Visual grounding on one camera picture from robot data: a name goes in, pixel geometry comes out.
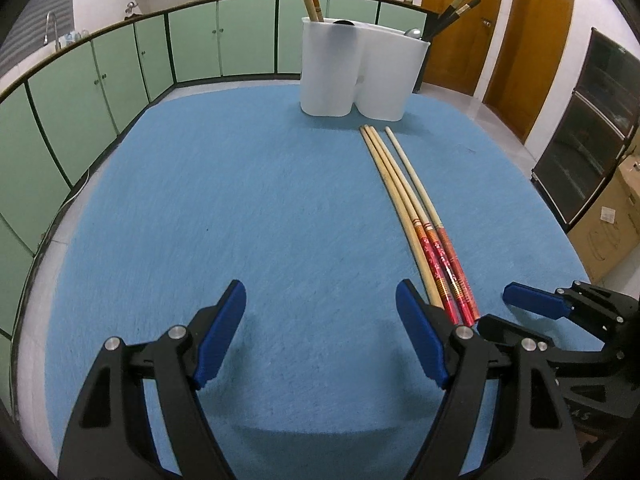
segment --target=tiled floor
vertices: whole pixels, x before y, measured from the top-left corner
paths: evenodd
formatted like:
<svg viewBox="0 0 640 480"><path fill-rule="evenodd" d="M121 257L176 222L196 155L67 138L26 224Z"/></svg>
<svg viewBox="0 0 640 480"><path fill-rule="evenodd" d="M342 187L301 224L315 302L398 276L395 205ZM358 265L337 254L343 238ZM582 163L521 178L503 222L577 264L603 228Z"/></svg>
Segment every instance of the tiled floor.
<svg viewBox="0 0 640 480"><path fill-rule="evenodd" d="M297 81L288 80L244 81L178 88L172 91L163 102L187 95L245 86L297 83ZM533 157L511 131L502 124L500 119L480 101L459 94L458 92L427 84L423 85L420 93L447 102L467 115L473 122L487 132L527 178L530 177L531 169L535 164ZM58 469L58 457L54 451L49 431L44 383L45 346L50 309L56 283L58 282L58 275L62 269L66 255L66 249L72 240L78 221L82 215L82 210L88 203L95 186L100 181L100 177L107 164L108 159L91 176L53 235L52 243L40 264L36 279L34 280L22 324L20 347L18 349L17 374L20 425L27 442L52 471L57 471Z"/></svg>

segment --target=cardboard box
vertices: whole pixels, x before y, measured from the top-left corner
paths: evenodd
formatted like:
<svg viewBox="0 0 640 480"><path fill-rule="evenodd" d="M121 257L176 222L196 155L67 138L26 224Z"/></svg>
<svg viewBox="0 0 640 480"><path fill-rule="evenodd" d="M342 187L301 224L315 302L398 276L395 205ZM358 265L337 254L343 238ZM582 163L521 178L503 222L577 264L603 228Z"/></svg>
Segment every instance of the cardboard box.
<svg viewBox="0 0 640 480"><path fill-rule="evenodd" d="M635 163L640 164L640 156L628 156L620 164L609 185L569 231L591 283L604 278L640 243L640 171Z"/></svg>

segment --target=metal screw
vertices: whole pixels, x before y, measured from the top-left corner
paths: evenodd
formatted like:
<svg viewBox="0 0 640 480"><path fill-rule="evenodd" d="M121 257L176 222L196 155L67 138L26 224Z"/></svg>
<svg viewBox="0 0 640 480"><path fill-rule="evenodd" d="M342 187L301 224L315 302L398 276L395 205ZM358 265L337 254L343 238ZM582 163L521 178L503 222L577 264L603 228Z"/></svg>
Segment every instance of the metal screw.
<svg viewBox="0 0 640 480"><path fill-rule="evenodd" d="M120 346L119 337L110 337L104 342L104 347L109 351L115 350L118 346Z"/></svg>
<svg viewBox="0 0 640 480"><path fill-rule="evenodd" d="M172 326L169 329L169 337L171 339L182 339L187 333L187 329L182 325Z"/></svg>
<svg viewBox="0 0 640 480"><path fill-rule="evenodd" d="M471 339L474 336L474 331L471 330L468 326L459 326L456 328L456 335L460 339Z"/></svg>
<svg viewBox="0 0 640 480"><path fill-rule="evenodd" d="M533 352L537 348L536 342L530 337L524 338L520 343L527 352Z"/></svg>

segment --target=wall-mounted tap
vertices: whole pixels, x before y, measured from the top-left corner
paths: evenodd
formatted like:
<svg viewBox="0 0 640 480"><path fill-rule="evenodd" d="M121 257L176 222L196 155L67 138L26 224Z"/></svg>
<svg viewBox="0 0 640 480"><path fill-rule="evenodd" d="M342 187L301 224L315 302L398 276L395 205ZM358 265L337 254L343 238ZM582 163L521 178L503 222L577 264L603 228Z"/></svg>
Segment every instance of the wall-mounted tap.
<svg viewBox="0 0 640 480"><path fill-rule="evenodd" d="M60 39L58 38L58 19L56 18L56 13L53 10L47 12L47 26L44 31L44 44L49 44L49 17L53 15L53 33L56 35L56 50L60 50Z"/></svg>

